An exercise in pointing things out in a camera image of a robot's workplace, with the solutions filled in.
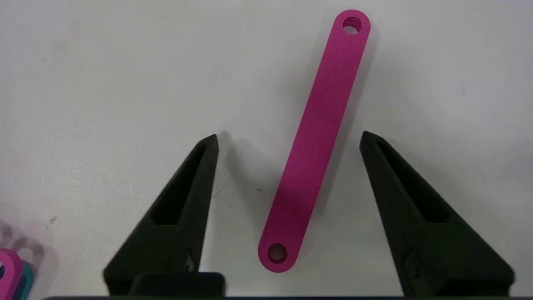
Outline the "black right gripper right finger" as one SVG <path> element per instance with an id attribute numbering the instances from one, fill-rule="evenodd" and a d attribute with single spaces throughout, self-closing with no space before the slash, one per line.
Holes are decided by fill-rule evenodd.
<path id="1" fill-rule="evenodd" d="M 510 265 L 383 138 L 359 149 L 405 296 L 508 296 Z"/>

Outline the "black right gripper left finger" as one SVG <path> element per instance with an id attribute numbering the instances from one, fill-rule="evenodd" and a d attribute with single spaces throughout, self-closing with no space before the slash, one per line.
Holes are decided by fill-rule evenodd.
<path id="1" fill-rule="evenodd" d="M 110 296 L 198 294 L 218 154 L 217 135 L 194 146 L 104 269 Z"/>

